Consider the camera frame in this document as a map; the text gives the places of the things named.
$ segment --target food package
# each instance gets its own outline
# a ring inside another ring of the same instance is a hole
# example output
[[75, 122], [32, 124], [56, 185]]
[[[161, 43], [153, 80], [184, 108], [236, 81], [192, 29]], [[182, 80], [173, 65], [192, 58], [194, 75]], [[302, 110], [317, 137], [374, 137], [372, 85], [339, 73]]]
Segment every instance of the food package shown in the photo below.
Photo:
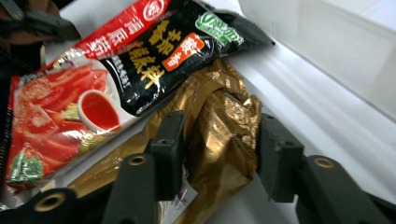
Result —
[[191, 72], [263, 43], [271, 39], [241, 16], [184, 0], [120, 55], [97, 60], [70, 49], [47, 70], [14, 77], [11, 146], [7, 162], [0, 158], [7, 184], [16, 192], [45, 184], [139, 120]]
[[131, 137], [68, 187], [85, 196], [117, 178], [123, 158], [143, 152], [162, 119], [184, 111], [185, 162], [198, 196], [177, 223], [204, 222], [253, 177], [262, 103], [248, 96], [244, 80], [222, 59], [192, 73], [175, 97]]

